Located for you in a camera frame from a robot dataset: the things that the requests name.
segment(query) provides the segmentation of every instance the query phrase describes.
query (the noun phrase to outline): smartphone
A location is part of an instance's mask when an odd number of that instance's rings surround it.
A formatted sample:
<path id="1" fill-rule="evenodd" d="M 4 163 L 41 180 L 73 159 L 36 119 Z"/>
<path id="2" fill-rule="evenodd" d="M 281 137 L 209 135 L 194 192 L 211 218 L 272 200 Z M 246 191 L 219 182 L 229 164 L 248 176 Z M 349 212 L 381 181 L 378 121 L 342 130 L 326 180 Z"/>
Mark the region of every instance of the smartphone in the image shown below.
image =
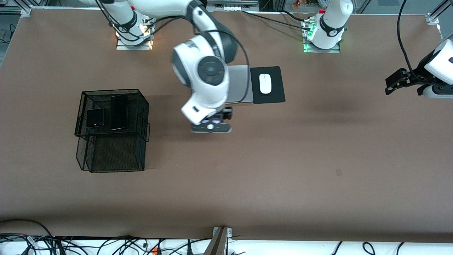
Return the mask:
<path id="1" fill-rule="evenodd" d="M 87 128 L 104 126 L 104 108 L 87 110 Z"/>
<path id="2" fill-rule="evenodd" d="M 127 128 L 127 95 L 112 96 L 110 101 L 111 129 Z"/>

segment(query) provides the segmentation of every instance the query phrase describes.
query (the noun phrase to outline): wire mesh basket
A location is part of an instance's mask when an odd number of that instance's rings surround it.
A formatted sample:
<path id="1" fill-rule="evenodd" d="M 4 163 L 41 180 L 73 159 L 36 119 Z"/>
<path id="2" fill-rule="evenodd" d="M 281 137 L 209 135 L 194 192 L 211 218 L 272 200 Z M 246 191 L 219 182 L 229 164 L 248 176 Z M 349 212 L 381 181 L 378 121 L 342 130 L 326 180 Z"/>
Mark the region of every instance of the wire mesh basket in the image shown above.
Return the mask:
<path id="1" fill-rule="evenodd" d="M 112 128 L 112 97 L 124 96 L 127 123 Z M 91 125 L 90 112 L 100 121 Z M 76 159 L 89 172 L 131 172 L 145 169 L 149 137 L 149 103 L 138 89 L 82 92 L 75 136 L 79 137 Z"/>

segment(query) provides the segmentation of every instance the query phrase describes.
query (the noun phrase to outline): black mouse pad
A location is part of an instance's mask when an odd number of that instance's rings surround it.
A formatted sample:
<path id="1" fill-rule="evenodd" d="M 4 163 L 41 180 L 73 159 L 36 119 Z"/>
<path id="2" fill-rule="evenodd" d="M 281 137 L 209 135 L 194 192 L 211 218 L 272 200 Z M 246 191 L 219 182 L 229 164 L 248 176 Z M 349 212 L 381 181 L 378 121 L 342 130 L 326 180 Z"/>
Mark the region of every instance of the black mouse pad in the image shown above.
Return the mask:
<path id="1" fill-rule="evenodd" d="M 272 90 L 269 94 L 260 91 L 260 74 L 270 75 Z M 280 66 L 250 68 L 253 90 L 253 103 L 282 103 L 286 101 L 283 90 L 283 80 Z"/>

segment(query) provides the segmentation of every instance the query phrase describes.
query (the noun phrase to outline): table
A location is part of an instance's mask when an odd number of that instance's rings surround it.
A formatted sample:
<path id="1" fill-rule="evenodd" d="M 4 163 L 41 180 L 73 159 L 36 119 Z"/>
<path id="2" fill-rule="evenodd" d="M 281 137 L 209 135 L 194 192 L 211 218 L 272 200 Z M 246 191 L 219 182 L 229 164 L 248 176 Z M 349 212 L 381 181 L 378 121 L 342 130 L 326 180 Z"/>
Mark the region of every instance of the table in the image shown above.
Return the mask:
<path id="1" fill-rule="evenodd" d="M 116 51 L 98 10 L 22 18 L 0 69 L 0 217 L 33 218 L 55 235 L 196 238 L 228 225 L 245 239 L 453 240 L 453 101 L 416 88 L 385 95 L 385 78 L 405 67 L 397 16 L 353 15 L 341 54 L 305 54 L 298 29 L 213 15 L 252 67 L 281 67 L 286 93 L 285 103 L 234 107 L 225 135 L 190 133 L 179 110 L 189 91 L 169 58 L 193 36 L 188 22 L 144 52 Z M 401 31 L 412 65 L 440 40 L 423 16 L 404 16 Z M 238 52 L 232 64 L 244 63 Z M 147 170 L 82 172 L 81 91 L 121 88 L 150 103 Z"/>

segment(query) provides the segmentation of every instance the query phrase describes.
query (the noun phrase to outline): computer mouse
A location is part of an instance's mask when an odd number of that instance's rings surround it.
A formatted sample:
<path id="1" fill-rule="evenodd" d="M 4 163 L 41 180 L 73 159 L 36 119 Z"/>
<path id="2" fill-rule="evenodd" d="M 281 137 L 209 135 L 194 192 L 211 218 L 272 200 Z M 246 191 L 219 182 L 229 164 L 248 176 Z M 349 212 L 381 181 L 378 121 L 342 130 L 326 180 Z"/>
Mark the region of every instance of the computer mouse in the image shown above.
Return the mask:
<path id="1" fill-rule="evenodd" d="M 269 94 L 272 91 L 270 75 L 260 74 L 260 91 L 263 94 Z"/>

